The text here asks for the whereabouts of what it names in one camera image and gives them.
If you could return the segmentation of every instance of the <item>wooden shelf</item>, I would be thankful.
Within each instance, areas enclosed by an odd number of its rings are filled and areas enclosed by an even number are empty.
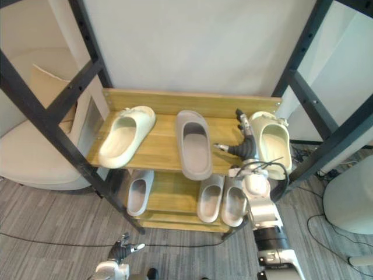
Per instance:
[[[145,105],[156,113],[153,129],[131,161],[123,167],[156,171],[146,211],[135,217],[140,225],[145,228],[227,232],[229,226],[220,217],[213,223],[204,223],[196,214],[200,182],[189,180],[181,173],[175,135],[176,115],[181,110],[194,110],[203,115],[209,126],[211,147],[213,143],[237,145],[242,142],[242,135],[237,128],[236,108],[248,116],[257,111],[274,113],[281,99],[120,89],[104,89],[103,92],[111,112],[88,154],[87,160],[92,165],[99,165],[98,150],[120,110]],[[212,148],[212,161],[213,172],[218,174],[227,174],[232,165],[241,163],[237,157],[215,148]]]
[[[189,180],[181,173],[155,172],[146,211],[135,218],[149,228],[186,229],[189,225],[189,230],[228,231],[229,226],[220,217],[213,223],[204,223],[198,218],[199,186],[199,181]]]
[[[207,226],[223,226],[223,221],[218,218],[212,223],[202,222],[196,213],[172,213],[172,212],[158,212],[158,211],[145,211],[140,216],[135,217],[138,220],[154,221],[154,222],[167,222],[167,223],[190,223],[192,225],[207,225]]]
[[[167,222],[153,222],[150,220],[139,220],[139,224],[144,228],[157,229],[180,229],[180,230],[196,230],[200,232],[227,232],[229,227],[226,225],[212,226],[212,225],[192,225],[189,223],[167,223]]]
[[[113,110],[133,107],[139,104],[148,105],[154,109],[157,115],[154,128],[124,168],[153,169],[162,172],[181,171],[175,135],[175,119],[177,112],[180,110],[193,109],[204,113],[203,116],[209,126],[211,147],[213,143],[237,145],[242,141],[242,135],[237,128],[238,122],[234,118],[235,108],[246,108],[247,110],[244,110],[246,113],[248,113],[248,110],[252,111],[253,108],[256,108],[254,111],[273,109],[277,107],[276,104],[280,100],[272,97],[237,97],[186,93],[180,95],[176,93],[117,89],[104,89],[104,95]],[[106,139],[116,115],[117,111],[110,112],[88,154],[87,159],[94,166],[99,165],[98,150]],[[240,163],[235,156],[228,155],[213,147],[211,149],[214,173],[227,174],[230,166]]]

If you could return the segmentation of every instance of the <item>gray slide sandal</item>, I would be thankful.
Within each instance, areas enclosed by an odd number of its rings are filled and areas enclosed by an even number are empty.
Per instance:
[[[180,111],[176,119],[176,135],[184,176],[196,181],[209,178],[212,158],[205,119],[194,111]]]

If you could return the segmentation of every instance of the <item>white cylinder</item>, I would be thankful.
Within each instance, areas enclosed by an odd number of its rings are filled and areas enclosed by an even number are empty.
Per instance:
[[[373,234],[373,155],[334,178],[323,204],[330,223],[349,232]]]
[[[373,255],[361,255],[358,257],[349,257],[349,263],[354,267],[362,267],[364,265],[373,265]]]

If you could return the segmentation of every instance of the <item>black metal post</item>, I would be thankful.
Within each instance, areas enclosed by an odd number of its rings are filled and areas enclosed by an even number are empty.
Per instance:
[[[290,174],[290,186],[287,192],[298,186],[300,181],[323,168],[372,126],[373,94]]]
[[[321,138],[326,140],[337,130],[336,121],[298,71],[290,70],[287,81]]]
[[[89,164],[58,123],[51,118],[47,110],[38,101],[10,61],[1,51],[0,57],[0,86],[5,94],[14,102],[19,110],[35,125],[35,127],[51,142],[82,176],[102,194],[110,204],[141,234],[143,227],[131,216],[118,197],[112,194],[110,187],[97,174],[96,168]]]
[[[89,17],[84,6],[83,0],[69,0],[70,7],[74,14],[76,23],[78,24],[80,33],[84,39],[91,60],[96,62],[100,60],[102,63],[101,71],[98,73],[98,77],[104,88],[112,88],[109,73],[107,72],[104,60],[102,58],[100,48],[96,37],[94,36],[93,28],[91,27]]]
[[[372,0],[337,0],[354,10],[357,10],[366,16],[373,18],[373,1]]]
[[[19,1],[22,1],[22,0],[1,0],[0,1],[0,9],[2,9],[6,6],[9,6],[11,4],[17,3]]]
[[[59,124],[101,69],[102,63],[100,60],[89,61],[48,106],[47,114]]]
[[[303,28],[302,34],[300,35],[297,44],[291,54],[289,61],[287,62],[284,72],[282,73],[275,90],[272,93],[273,97],[282,97],[288,83],[286,76],[289,70],[297,70],[309,45],[311,45],[317,30],[319,29],[326,13],[329,10],[333,0],[317,0],[315,6],[307,20],[306,25]]]

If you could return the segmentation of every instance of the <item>light gray slipper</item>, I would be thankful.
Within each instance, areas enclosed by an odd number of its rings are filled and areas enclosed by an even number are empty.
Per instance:
[[[128,192],[127,213],[139,216],[144,213],[154,180],[154,170],[135,170]]]
[[[242,192],[242,181],[226,177],[221,218],[229,226],[239,226],[243,219],[247,200]]]
[[[205,119],[194,111],[180,111],[176,119],[176,135],[184,176],[196,181],[209,178],[212,158]]]
[[[223,186],[224,176],[218,174],[200,182],[197,215],[202,222],[212,223],[217,219]]]

